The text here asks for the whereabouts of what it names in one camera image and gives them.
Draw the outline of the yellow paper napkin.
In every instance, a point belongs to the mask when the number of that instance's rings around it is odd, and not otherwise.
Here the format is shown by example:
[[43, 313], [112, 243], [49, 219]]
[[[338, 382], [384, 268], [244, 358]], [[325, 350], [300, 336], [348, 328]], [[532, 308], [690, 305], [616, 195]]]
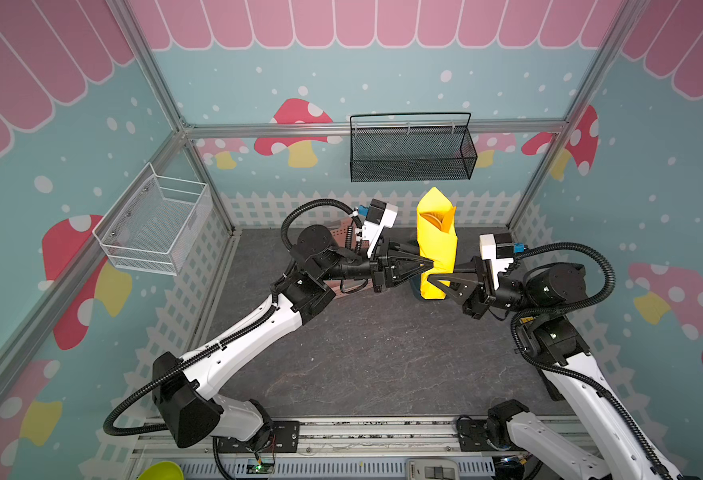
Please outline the yellow paper napkin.
[[457, 232], [455, 232], [455, 216], [453, 216], [453, 228], [449, 233], [443, 233], [427, 221], [421, 219], [419, 214], [423, 212], [446, 212], [455, 210], [451, 200], [443, 195], [437, 187], [431, 188], [417, 206], [417, 243], [419, 243], [419, 255], [433, 260], [433, 269], [421, 274], [421, 295], [425, 300], [443, 300], [445, 294], [437, 287], [427, 283], [427, 276], [432, 273], [451, 273], [455, 267], [455, 256], [457, 256]]

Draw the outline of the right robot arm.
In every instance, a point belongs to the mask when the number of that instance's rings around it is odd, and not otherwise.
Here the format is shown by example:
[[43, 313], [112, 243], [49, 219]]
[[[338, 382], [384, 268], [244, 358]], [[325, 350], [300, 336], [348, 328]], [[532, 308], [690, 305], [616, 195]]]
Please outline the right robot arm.
[[[587, 295], [581, 264], [553, 262], [529, 270], [521, 279], [511, 272], [521, 260], [571, 251], [583, 254], [603, 272], [603, 287]], [[463, 313], [481, 317], [503, 308], [515, 349], [541, 372], [551, 391], [561, 395], [585, 427], [597, 453], [591, 454], [549, 429], [517, 400], [487, 412], [485, 435], [497, 449], [519, 447], [563, 479], [681, 479], [683, 472], [645, 435], [605, 380], [591, 348], [569, 314], [607, 300], [615, 290], [615, 270], [599, 251], [575, 242], [535, 248], [481, 236], [481, 254], [451, 273], [431, 274], [429, 284], [459, 303]]]

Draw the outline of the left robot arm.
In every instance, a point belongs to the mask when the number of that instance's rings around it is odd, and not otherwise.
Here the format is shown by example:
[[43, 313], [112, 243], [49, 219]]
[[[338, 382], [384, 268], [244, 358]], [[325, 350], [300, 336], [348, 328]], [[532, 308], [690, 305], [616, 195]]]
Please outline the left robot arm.
[[[351, 219], [344, 242], [320, 224], [291, 240], [293, 222], [320, 207], [335, 208]], [[267, 299], [201, 347], [159, 357], [152, 380], [108, 414], [103, 432], [126, 437], [167, 431], [179, 448], [208, 437], [232, 438], [253, 452], [263, 450], [274, 436], [272, 418], [259, 402], [227, 398], [222, 388], [244, 365], [322, 313], [337, 296], [330, 282], [369, 282], [381, 292], [431, 270], [433, 261], [417, 248], [383, 237], [395, 218], [397, 207], [377, 199], [357, 209], [332, 198], [297, 207], [281, 226], [291, 261], [271, 284]]]

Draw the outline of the dark teal plastic tray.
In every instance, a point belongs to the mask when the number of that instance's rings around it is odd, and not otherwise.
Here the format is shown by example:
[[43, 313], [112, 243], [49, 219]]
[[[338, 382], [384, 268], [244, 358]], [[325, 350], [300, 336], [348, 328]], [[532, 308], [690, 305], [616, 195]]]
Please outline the dark teal plastic tray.
[[409, 280], [409, 286], [411, 286], [411, 292], [413, 292], [413, 297], [417, 301], [423, 301], [423, 295], [421, 295], [421, 276], [417, 275]]

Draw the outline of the pink perforated plastic basket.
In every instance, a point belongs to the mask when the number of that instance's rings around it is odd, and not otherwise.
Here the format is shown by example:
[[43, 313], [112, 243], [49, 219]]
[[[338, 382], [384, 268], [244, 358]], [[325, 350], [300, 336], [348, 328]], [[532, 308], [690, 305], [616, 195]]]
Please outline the pink perforated plastic basket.
[[351, 218], [345, 218], [332, 222], [328, 229], [331, 231], [335, 242], [340, 247], [346, 246], [348, 232], [351, 231], [351, 248], [355, 247], [355, 222]]

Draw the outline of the green round object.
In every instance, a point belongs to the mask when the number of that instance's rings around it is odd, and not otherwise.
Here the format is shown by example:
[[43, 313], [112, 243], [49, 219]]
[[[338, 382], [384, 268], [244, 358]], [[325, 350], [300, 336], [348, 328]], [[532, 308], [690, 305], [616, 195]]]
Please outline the green round object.
[[184, 480], [182, 468], [174, 462], [162, 461], [156, 463], [144, 472], [142, 472], [137, 480]]

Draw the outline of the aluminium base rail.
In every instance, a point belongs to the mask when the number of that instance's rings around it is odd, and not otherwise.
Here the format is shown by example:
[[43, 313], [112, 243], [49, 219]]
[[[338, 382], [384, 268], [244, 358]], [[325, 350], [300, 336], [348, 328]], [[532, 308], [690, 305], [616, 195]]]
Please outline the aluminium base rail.
[[405, 479], [407, 462], [439, 459], [457, 464], [461, 479], [491, 479], [497, 464], [534, 468], [527, 451], [493, 449], [485, 440], [465, 449], [453, 416], [299, 417], [287, 453], [213, 454], [211, 441], [177, 448], [169, 434], [140, 438], [124, 478], [137, 479], [161, 462], [172, 462], [186, 479], [217, 479], [224, 468], [236, 479]]

